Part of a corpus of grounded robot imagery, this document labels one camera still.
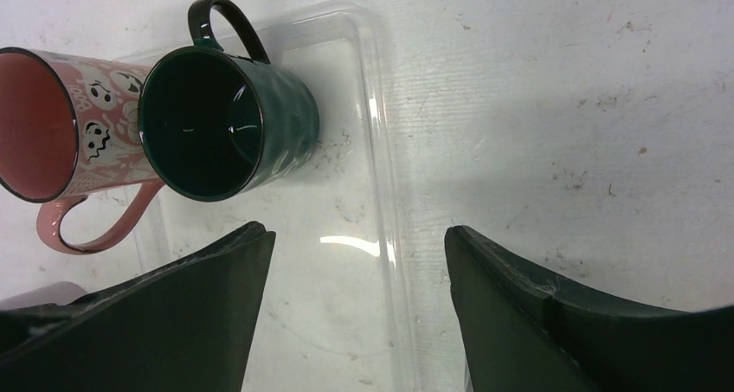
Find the dark green mug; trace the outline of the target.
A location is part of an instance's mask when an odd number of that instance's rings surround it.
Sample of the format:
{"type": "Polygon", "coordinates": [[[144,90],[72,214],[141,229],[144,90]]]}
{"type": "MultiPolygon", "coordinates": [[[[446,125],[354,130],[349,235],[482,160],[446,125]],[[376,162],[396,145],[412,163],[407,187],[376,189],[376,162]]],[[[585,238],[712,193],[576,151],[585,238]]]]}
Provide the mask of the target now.
{"type": "Polygon", "coordinates": [[[273,65],[230,0],[196,0],[192,43],[164,55],[138,102],[145,155],[178,194],[219,202],[284,177],[319,141],[309,88],[273,65]]]}

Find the clear plastic tray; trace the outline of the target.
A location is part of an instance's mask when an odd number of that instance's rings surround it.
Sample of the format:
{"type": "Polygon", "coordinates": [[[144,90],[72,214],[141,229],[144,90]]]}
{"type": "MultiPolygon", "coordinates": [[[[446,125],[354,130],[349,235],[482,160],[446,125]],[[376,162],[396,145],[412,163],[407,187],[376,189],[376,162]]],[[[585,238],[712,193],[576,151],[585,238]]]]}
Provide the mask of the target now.
{"type": "Polygon", "coordinates": [[[261,222],[277,237],[243,388],[417,391],[377,20],[334,0],[255,27],[312,91],[319,141],[302,167],[224,202],[161,190],[134,230],[141,267],[261,222]]]}

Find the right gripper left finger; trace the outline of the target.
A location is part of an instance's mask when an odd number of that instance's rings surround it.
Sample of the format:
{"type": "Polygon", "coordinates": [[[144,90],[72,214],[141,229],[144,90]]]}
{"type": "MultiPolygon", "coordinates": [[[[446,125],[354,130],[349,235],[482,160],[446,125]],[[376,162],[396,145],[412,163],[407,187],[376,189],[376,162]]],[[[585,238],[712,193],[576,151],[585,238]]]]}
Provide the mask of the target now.
{"type": "Polygon", "coordinates": [[[240,390],[275,239],[249,222],[69,304],[2,311],[2,390],[240,390]]]}

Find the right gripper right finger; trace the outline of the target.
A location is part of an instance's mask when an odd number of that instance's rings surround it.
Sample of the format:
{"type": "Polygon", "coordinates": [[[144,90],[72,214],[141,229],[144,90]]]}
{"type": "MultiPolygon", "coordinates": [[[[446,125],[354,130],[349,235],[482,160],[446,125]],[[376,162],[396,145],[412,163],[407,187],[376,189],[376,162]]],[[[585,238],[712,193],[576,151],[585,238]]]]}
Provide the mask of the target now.
{"type": "Polygon", "coordinates": [[[683,312],[571,280],[468,226],[444,237],[470,391],[730,391],[733,309],[683,312]]]}

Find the pink ghost pattern mug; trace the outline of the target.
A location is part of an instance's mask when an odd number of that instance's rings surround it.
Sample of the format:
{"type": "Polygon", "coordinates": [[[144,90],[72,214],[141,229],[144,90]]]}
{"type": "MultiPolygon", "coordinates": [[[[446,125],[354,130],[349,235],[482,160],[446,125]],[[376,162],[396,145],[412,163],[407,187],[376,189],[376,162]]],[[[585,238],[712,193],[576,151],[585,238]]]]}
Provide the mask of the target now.
{"type": "Polygon", "coordinates": [[[134,229],[163,182],[138,131],[146,66],[5,47],[1,51],[1,184],[40,205],[39,238],[74,255],[96,254],[134,229]],[[74,244],[61,224],[102,190],[138,185],[121,217],[101,236],[74,244]]]}

